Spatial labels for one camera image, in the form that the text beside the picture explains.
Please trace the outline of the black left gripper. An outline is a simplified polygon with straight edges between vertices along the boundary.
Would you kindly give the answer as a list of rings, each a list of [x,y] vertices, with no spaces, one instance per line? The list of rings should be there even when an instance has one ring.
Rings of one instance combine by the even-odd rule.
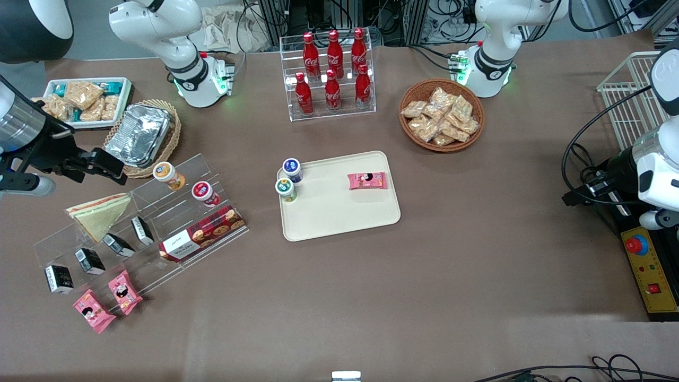
[[[562,196],[565,206],[591,205],[592,203],[617,205],[638,204],[637,167],[631,148],[625,149],[597,166],[582,170],[581,189],[571,190]]]

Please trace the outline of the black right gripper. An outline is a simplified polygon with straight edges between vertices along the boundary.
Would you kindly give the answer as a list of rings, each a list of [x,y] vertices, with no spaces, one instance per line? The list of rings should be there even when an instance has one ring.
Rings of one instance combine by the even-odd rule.
[[[70,128],[53,116],[31,106],[10,106],[10,183],[38,183],[27,172],[34,167],[46,174],[64,176],[82,183],[85,173],[106,177],[124,186],[128,177],[124,163],[102,148],[94,148],[89,159],[80,149]]]

